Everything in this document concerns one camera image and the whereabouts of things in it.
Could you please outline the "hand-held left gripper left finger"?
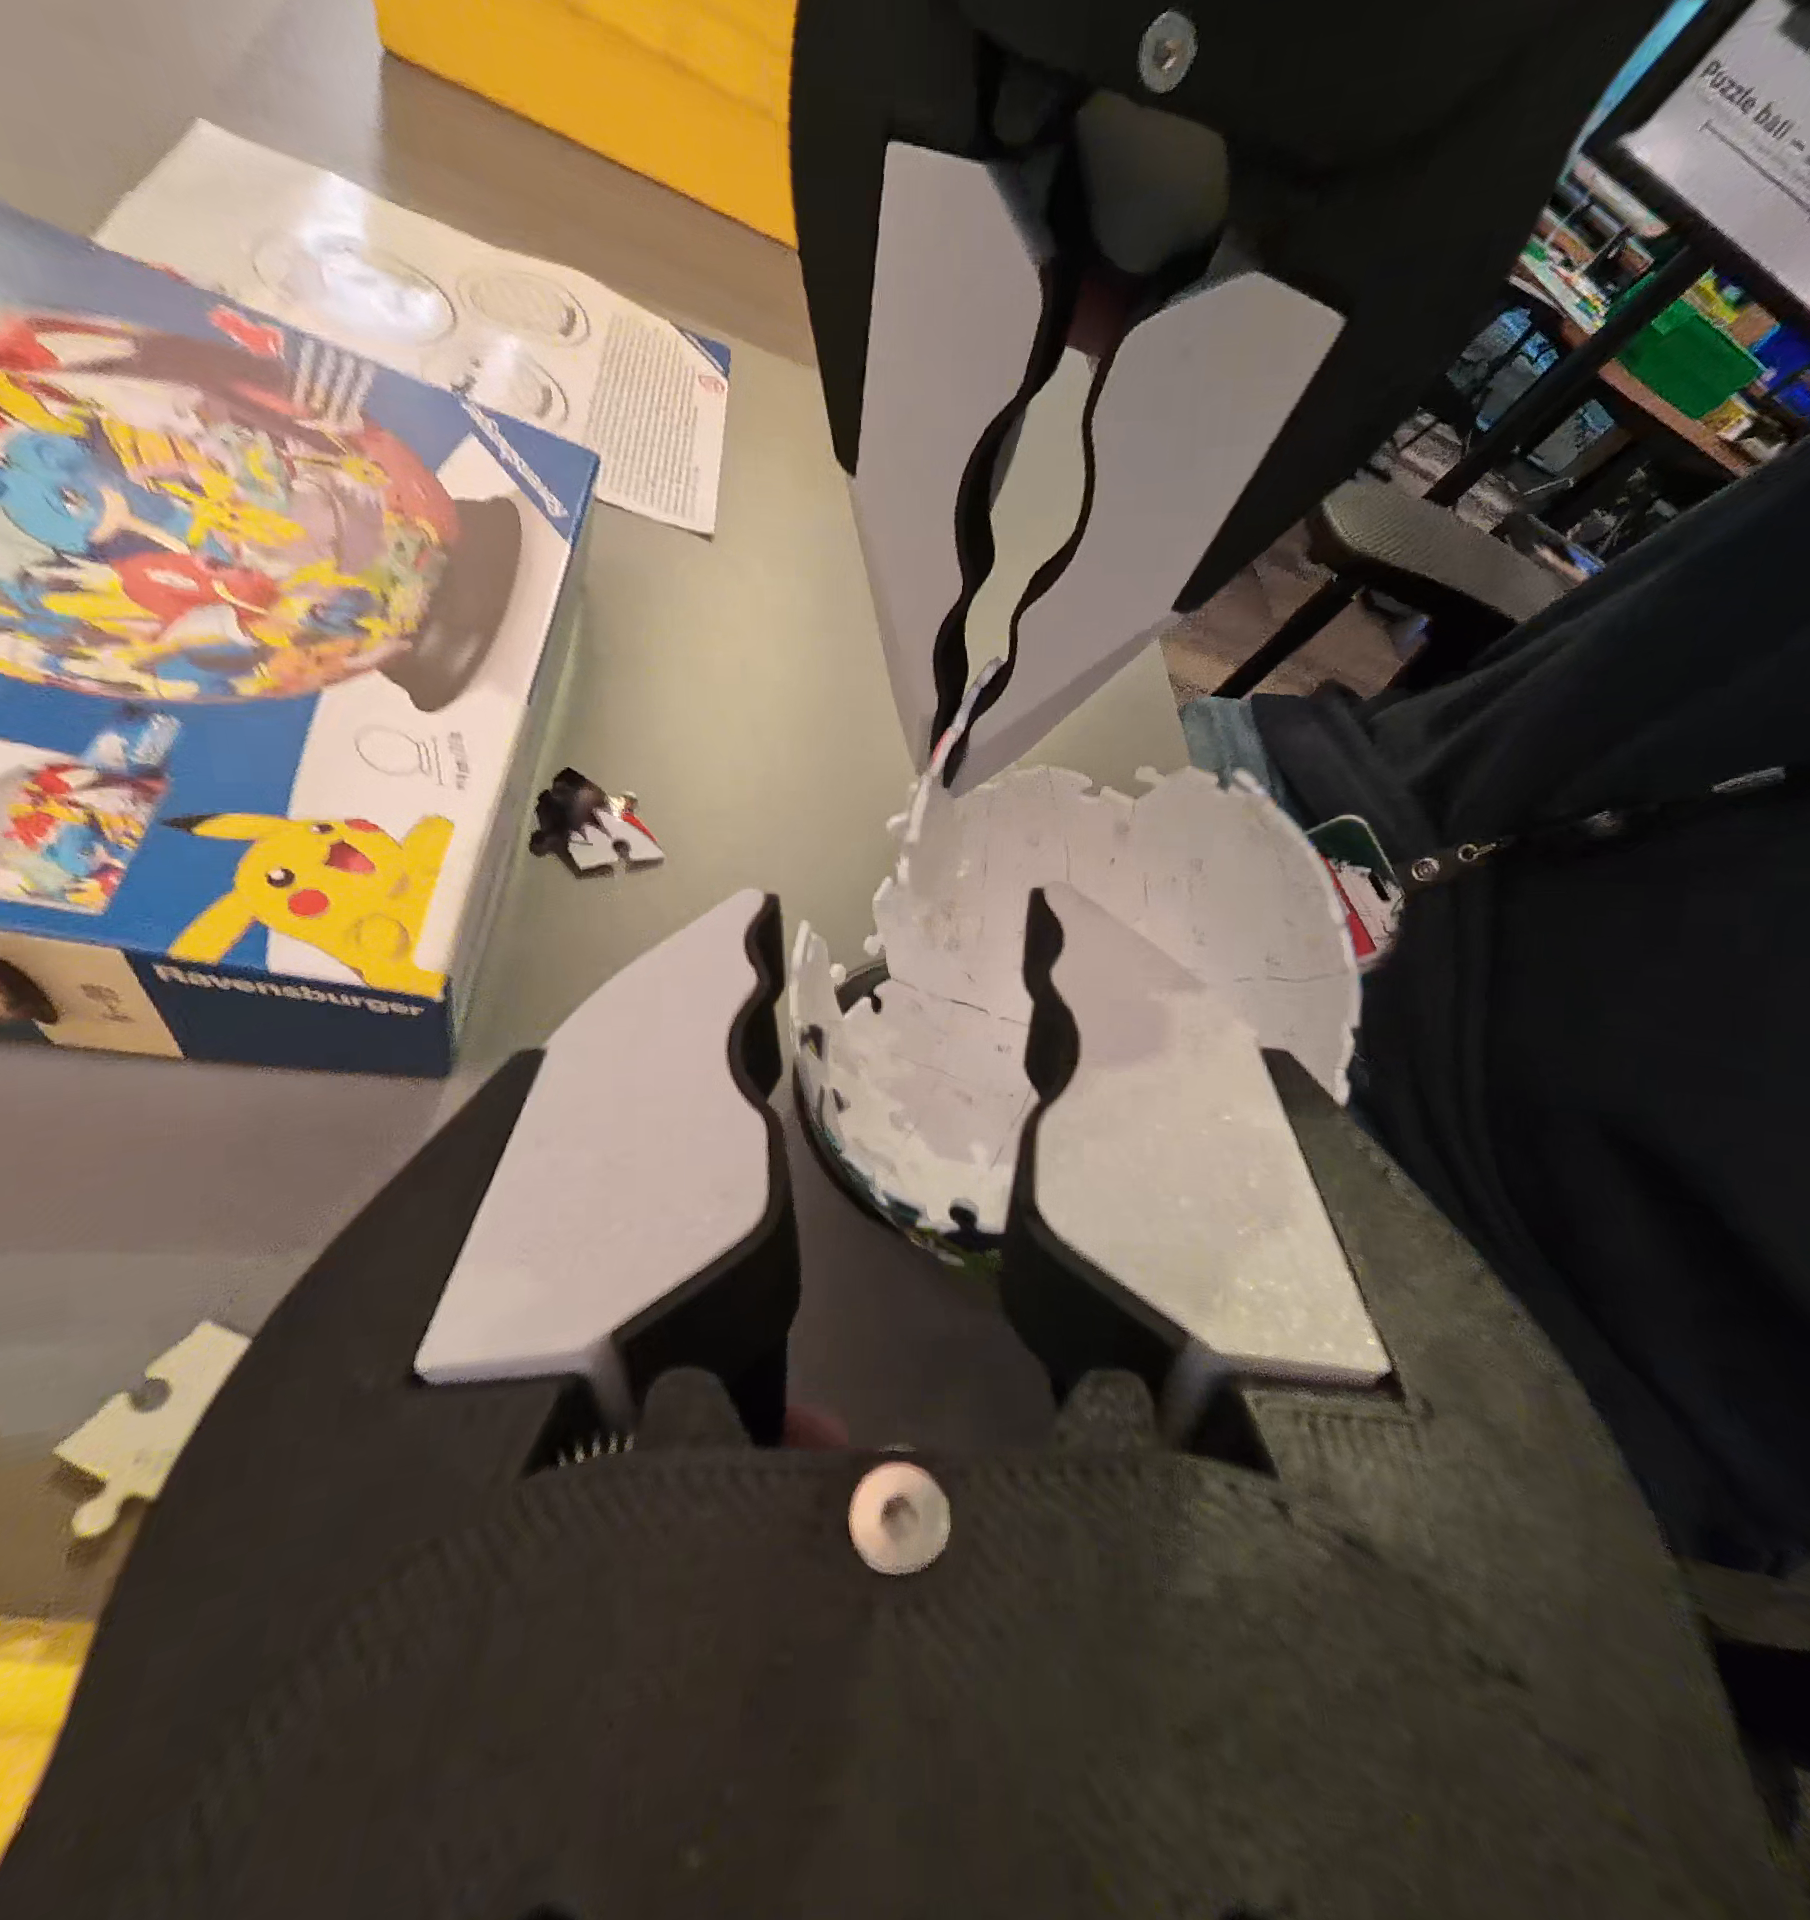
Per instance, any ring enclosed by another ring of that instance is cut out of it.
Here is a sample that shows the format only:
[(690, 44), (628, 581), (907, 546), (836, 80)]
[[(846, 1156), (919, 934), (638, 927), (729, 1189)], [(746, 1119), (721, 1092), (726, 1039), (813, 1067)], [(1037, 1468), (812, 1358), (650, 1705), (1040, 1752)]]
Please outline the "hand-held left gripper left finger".
[(554, 1028), (417, 1380), (573, 1378), (608, 1426), (637, 1429), (653, 1385), (700, 1371), (755, 1444), (783, 1442), (802, 1294), (772, 1111), (785, 955), (777, 895), (742, 889)]

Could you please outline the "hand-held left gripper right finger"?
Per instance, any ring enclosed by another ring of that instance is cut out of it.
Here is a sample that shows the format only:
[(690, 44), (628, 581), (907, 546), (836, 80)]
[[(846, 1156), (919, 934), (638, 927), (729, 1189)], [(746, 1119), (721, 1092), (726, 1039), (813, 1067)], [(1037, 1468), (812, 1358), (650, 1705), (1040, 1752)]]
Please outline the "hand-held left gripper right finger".
[(1056, 1405), (1124, 1377), (1175, 1449), (1255, 1449), (1247, 1387), (1390, 1387), (1274, 1067), (1315, 1077), (1075, 887), (1030, 892), (1022, 983), (1035, 1104), (1000, 1297)]

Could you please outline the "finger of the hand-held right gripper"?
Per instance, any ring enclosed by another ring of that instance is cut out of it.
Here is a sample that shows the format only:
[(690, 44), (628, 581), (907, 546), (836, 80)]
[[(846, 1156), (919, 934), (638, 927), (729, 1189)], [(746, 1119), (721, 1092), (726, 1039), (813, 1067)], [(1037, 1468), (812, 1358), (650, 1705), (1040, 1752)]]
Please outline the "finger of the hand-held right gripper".
[(1133, 325), (1085, 400), (1085, 499), (1013, 605), (1007, 669), (951, 790), (1038, 746), (1171, 624), (1346, 317), (1254, 270)]
[(885, 154), (852, 507), (892, 707), (926, 768), (973, 680), (1000, 443), (1044, 373), (1057, 240), (1013, 162)]

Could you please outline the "colourful puzzle ball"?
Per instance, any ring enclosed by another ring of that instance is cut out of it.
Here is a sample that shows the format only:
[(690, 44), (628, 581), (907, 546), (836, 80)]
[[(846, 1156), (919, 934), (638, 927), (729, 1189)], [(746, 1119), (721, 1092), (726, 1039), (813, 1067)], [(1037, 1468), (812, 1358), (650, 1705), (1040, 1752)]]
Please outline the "colourful puzzle ball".
[(1138, 770), (1142, 788), (1024, 765), (954, 796), (924, 775), (888, 819), (865, 966), (802, 926), (788, 1032), (829, 1138), (869, 1189), (951, 1231), (1001, 1236), (1024, 1073), (1029, 898), (1072, 887), (1202, 983), (1225, 988), (1267, 1051), (1340, 1105), (1362, 1011), (1348, 919), (1325, 863), (1255, 782)]

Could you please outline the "white puzzle piece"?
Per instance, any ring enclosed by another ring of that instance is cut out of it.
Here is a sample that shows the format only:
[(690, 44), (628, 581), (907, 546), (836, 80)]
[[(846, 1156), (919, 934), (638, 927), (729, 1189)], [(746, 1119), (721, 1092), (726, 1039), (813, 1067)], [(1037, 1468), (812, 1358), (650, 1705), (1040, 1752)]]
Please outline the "white puzzle piece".
[(987, 697), (998, 693), (998, 684), (1006, 669), (1006, 659), (991, 659), (975, 674), (959, 699), (955, 713), (934, 741), (933, 757), (924, 775), (929, 782), (937, 782), (940, 788), (951, 790), (951, 785), (957, 779), (966, 762), (966, 744), (975, 720)]

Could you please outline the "black red puzzle piece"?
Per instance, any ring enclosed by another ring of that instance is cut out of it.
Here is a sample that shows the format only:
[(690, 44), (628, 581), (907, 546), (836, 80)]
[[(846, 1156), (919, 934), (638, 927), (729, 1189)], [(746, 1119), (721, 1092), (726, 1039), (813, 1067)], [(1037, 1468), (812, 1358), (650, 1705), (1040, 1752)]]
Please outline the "black red puzzle piece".
[(577, 880), (653, 869), (667, 858), (629, 794), (612, 792), (570, 765), (535, 798), (529, 852)]

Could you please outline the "blue puzzle box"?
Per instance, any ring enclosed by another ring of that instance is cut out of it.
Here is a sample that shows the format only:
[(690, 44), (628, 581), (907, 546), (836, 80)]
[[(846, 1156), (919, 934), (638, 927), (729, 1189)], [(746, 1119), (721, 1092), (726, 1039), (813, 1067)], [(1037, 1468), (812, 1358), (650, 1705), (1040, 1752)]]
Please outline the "blue puzzle box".
[(0, 205), (0, 1041), (444, 1077), (596, 467)]

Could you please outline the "grey mesh office chair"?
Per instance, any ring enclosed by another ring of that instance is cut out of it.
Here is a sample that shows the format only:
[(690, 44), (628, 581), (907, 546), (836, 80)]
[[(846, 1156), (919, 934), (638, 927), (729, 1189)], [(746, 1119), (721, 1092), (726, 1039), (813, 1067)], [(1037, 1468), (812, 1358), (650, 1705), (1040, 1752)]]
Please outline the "grey mesh office chair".
[(1304, 532), (1306, 555), (1327, 568), (1327, 581), (1213, 691), (1218, 699), (1250, 697), (1366, 590), (1423, 617), (1420, 645), (1390, 682), (1391, 693), (1418, 693), (1469, 672), (1483, 650), (1576, 583), (1446, 504), (1386, 482), (1336, 489), (1306, 518)]

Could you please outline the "person's blue jeans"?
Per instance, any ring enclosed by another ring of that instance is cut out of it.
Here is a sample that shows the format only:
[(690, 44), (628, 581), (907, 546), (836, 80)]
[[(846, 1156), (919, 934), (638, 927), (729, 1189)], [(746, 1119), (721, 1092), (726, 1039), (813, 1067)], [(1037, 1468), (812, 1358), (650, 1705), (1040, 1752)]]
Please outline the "person's blue jeans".
[(1273, 790), (1273, 764), (1251, 699), (1202, 697), (1180, 707), (1180, 732), (1193, 768), (1221, 787), (1245, 777)]

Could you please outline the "white instruction sheet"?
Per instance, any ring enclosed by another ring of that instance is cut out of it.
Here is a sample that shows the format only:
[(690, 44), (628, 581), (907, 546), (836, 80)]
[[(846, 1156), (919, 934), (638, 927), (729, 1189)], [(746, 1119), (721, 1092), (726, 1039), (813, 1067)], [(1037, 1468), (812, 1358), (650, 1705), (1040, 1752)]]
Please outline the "white instruction sheet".
[(591, 449), (600, 499), (709, 536), (730, 349), (206, 122), (97, 241)]

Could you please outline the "red white badge card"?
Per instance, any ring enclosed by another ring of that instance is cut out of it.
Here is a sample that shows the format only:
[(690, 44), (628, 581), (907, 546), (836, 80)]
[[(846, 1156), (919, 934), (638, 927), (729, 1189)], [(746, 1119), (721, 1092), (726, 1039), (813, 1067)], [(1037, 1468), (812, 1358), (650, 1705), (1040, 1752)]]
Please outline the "red white badge card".
[(1330, 817), (1306, 837), (1340, 892), (1358, 971), (1370, 974), (1398, 940), (1404, 907), (1398, 867), (1373, 826), (1355, 814)]

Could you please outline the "white printed sign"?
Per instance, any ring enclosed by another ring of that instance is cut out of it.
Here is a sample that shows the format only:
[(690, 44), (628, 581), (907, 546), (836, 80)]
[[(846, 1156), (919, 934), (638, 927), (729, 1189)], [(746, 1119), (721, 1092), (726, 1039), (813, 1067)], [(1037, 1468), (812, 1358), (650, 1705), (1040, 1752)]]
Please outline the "white printed sign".
[(1810, 327), (1810, 23), (1708, 5), (1616, 106), (1597, 157), (1630, 195)]

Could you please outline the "green storage bin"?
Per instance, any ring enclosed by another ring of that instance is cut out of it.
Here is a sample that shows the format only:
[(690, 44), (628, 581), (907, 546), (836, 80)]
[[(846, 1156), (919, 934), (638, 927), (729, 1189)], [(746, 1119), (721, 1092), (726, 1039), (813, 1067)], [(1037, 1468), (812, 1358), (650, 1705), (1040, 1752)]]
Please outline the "green storage bin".
[(1748, 394), (1771, 373), (1759, 349), (1780, 327), (1757, 302), (1732, 310), (1680, 298), (1635, 333), (1616, 363), (1718, 441), (1739, 438), (1753, 420)]

